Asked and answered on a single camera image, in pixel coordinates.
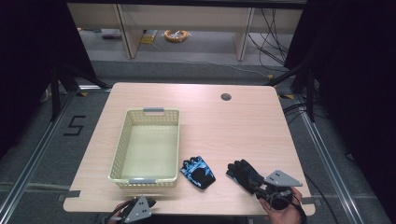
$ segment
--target glove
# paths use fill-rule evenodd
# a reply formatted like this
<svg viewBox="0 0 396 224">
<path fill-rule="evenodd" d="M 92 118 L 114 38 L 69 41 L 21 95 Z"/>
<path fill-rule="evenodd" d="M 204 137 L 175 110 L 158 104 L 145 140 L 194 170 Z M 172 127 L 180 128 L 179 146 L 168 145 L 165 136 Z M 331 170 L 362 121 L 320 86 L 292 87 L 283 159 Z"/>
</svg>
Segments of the glove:
<svg viewBox="0 0 396 224">
<path fill-rule="evenodd" d="M 180 168 L 180 172 L 200 189 L 206 189 L 216 180 L 201 156 L 191 157 L 189 161 L 183 161 L 183 167 Z"/>
<path fill-rule="evenodd" d="M 250 194 L 255 192 L 255 188 L 264 183 L 264 177 L 245 160 L 235 161 L 228 164 L 226 175 L 235 180 Z"/>
</svg>

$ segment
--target person's hand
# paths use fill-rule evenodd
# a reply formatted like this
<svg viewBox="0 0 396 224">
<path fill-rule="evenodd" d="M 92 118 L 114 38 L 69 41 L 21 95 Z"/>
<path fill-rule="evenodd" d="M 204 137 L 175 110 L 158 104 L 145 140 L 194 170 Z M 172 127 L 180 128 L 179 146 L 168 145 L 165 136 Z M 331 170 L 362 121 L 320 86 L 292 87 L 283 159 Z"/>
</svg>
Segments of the person's hand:
<svg viewBox="0 0 396 224">
<path fill-rule="evenodd" d="M 116 209 L 122 206 L 124 203 L 119 203 L 116 206 Z M 113 217 L 119 217 L 121 215 L 121 210 L 119 210 Z M 117 220 L 110 219 L 107 224 L 117 224 Z"/>
<path fill-rule="evenodd" d="M 293 197 L 292 202 L 299 205 L 299 201 L 301 201 L 303 195 L 294 187 L 291 187 L 291 191 L 295 196 L 295 198 Z M 265 218 L 267 220 L 269 219 L 272 224 L 300 224 L 300 213 L 293 205 L 289 204 L 289 206 L 283 210 L 276 210 L 271 208 L 270 204 L 263 198 L 260 198 L 259 202 L 262 205 L 262 208 L 268 214 L 268 217 Z"/>
</svg>

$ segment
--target wooden table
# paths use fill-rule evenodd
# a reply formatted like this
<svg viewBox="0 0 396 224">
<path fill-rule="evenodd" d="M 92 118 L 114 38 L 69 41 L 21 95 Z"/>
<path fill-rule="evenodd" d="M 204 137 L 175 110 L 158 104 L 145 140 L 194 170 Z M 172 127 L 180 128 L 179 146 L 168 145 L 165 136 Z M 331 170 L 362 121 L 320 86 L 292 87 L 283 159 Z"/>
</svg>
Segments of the wooden table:
<svg viewBox="0 0 396 224">
<path fill-rule="evenodd" d="M 232 99 L 221 99 L 223 93 Z M 173 189 L 163 191 L 120 189 L 109 174 L 125 112 L 137 107 L 174 107 L 180 110 L 179 166 L 202 156 L 216 181 L 205 190 L 196 188 L 182 173 Z M 134 196 L 146 194 L 157 201 L 153 214 L 264 215 L 254 195 L 228 176 L 227 164 L 247 160 L 261 175 L 279 169 L 303 183 L 298 190 L 311 194 L 292 142 L 282 108 L 272 87 L 117 83 L 114 85 L 66 198 L 69 212 L 111 212 Z M 303 206 L 308 216 L 315 206 Z"/>
</svg>

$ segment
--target wire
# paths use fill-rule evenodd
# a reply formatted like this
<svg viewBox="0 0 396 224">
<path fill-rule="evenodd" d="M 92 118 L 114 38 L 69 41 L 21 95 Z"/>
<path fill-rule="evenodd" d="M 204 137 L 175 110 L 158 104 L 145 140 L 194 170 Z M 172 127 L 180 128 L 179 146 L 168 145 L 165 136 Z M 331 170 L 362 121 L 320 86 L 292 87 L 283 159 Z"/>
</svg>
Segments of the wire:
<svg viewBox="0 0 396 224">
<path fill-rule="evenodd" d="M 290 125 L 292 122 L 294 122 L 295 119 L 297 119 L 300 115 L 302 115 L 305 111 L 300 111 L 300 113 L 296 116 L 294 116 L 294 118 L 292 118 L 289 122 L 288 125 Z"/>
<path fill-rule="evenodd" d="M 267 56 L 269 56 L 270 58 L 272 58 L 272 59 L 273 59 L 274 61 L 276 61 L 277 63 L 280 63 L 280 64 L 283 63 L 283 62 L 282 62 L 280 59 L 278 59 L 274 54 L 272 54 L 272 53 L 270 53 L 269 51 L 265 50 L 265 49 L 263 48 L 263 44 L 262 44 L 261 46 L 260 46 L 259 44 L 257 44 L 256 41 L 253 40 L 253 38 L 251 37 L 250 34 L 248 35 L 248 37 L 250 38 L 250 40 L 253 42 L 253 44 L 256 46 L 256 48 L 257 48 L 259 51 L 265 53 Z"/>
<path fill-rule="evenodd" d="M 151 45 L 152 45 L 154 48 L 158 49 L 159 51 L 164 52 L 162 49 L 160 49 L 160 48 L 159 48 L 158 46 L 156 46 L 154 43 L 152 43 Z M 232 66 L 232 65 L 228 65 L 228 64 L 218 64 L 218 63 L 210 63 L 210 62 L 204 62 L 204 61 L 191 61 L 191 60 L 186 60 L 186 59 L 171 58 L 171 57 L 167 57 L 167 56 L 164 56 L 164 57 L 167 58 L 167 59 L 170 59 L 170 60 L 177 60 L 177 61 L 182 61 L 182 62 L 187 62 L 187 63 L 207 63 L 207 64 L 213 64 L 213 65 L 217 65 L 217 66 L 230 67 L 230 68 L 232 68 L 232 69 L 235 69 L 235 70 L 238 70 L 238 71 L 241 71 L 241 72 L 255 73 L 255 74 L 259 74 L 260 76 L 269 78 L 267 75 L 265 75 L 265 74 L 263 74 L 263 73 L 260 73 L 260 72 L 258 72 L 258 71 L 242 69 L 242 68 L 238 68 L 238 67 L 235 67 L 235 66 Z"/>
<path fill-rule="evenodd" d="M 284 62 L 284 61 L 286 60 L 286 57 L 285 57 L 284 52 L 287 52 L 288 49 L 287 49 L 286 47 L 284 47 L 282 44 L 280 44 L 280 42 L 279 42 L 279 39 L 278 39 L 278 37 L 277 37 L 276 22 L 275 22 L 275 18 L 276 18 L 276 9 L 273 8 L 272 12 L 273 12 L 273 13 L 272 13 L 272 21 L 271 21 L 271 25 L 270 25 L 270 23 L 268 22 L 268 20 L 267 20 L 265 14 L 264 14 L 263 8 L 262 8 L 262 16 L 264 17 L 265 23 L 267 24 L 267 27 L 268 27 L 268 34 L 267 34 L 267 37 L 268 37 L 269 34 L 271 34 L 271 36 L 273 37 L 273 39 L 275 40 L 275 42 L 276 42 L 276 44 L 277 44 L 277 47 L 275 47 L 275 46 L 273 46 L 272 44 L 270 44 L 270 43 L 267 41 L 267 37 L 264 38 L 264 43 L 267 42 L 269 45 L 273 46 L 275 49 L 278 49 L 278 50 L 279 50 L 279 53 L 280 53 L 280 55 L 281 55 L 281 57 L 282 57 L 282 59 L 283 59 L 283 62 Z"/>
<path fill-rule="evenodd" d="M 320 105 L 320 102 L 314 102 L 313 104 L 314 105 Z M 288 107 L 283 109 L 283 113 L 286 114 L 287 112 L 291 111 L 292 109 L 295 109 L 295 108 L 298 108 L 298 107 L 301 107 L 301 106 L 306 106 L 306 105 L 307 105 L 307 103 L 300 103 L 300 104 L 295 104 L 295 105 L 288 106 Z"/>
<path fill-rule="evenodd" d="M 330 213 L 332 214 L 332 218 L 334 219 L 334 223 L 338 224 L 338 219 L 337 216 L 335 215 L 334 211 L 332 210 L 332 207 L 330 206 L 329 202 L 327 201 L 326 197 L 324 196 L 324 194 L 322 193 L 322 191 L 319 189 L 319 187 L 314 183 L 314 181 L 306 174 L 304 173 L 304 176 L 309 180 L 309 182 L 311 182 L 311 184 L 318 190 L 320 196 L 322 197 L 323 201 L 326 203 L 327 207 L 330 210 Z"/>
</svg>

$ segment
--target plastic basket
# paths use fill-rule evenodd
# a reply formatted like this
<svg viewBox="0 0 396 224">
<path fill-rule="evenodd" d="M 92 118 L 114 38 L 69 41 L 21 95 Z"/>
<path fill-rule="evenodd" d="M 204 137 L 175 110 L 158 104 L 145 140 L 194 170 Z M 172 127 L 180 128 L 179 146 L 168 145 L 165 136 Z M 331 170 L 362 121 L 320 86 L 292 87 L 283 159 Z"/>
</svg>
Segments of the plastic basket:
<svg viewBox="0 0 396 224">
<path fill-rule="evenodd" d="M 173 187 L 177 179 L 179 111 L 127 111 L 108 179 L 120 187 Z"/>
</svg>

